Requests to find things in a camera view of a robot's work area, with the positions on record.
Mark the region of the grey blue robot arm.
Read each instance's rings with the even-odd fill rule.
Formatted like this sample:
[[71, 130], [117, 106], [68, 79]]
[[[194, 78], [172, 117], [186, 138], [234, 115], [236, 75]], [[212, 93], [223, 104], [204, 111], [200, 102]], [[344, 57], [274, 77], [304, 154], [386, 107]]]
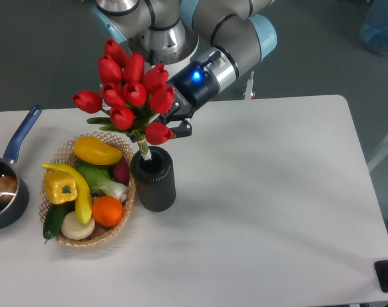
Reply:
[[159, 122], [178, 122], [190, 136], [193, 114], [262, 61], [277, 44], [270, 21], [259, 14], [268, 1], [97, 1], [92, 16], [105, 36], [143, 55], [146, 66], [164, 64], [176, 91]]

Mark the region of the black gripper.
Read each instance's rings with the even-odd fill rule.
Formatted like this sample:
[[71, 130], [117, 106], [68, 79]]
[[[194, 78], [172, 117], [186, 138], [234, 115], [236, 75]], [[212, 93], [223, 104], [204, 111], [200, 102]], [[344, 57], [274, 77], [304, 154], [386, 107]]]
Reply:
[[211, 60], [193, 61], [174, 75], [168, 82], [175, 91], [174, 102], [169, 110], [160, 114], [157, 121], [167, 125], [169, 122], [182, 120], [178, 126], [171, 127], [172, 138], [186, 138], [192, 135], [192, 125], [186, 118], [204, 106], [219, 92], [219, 83], [209, 71]]

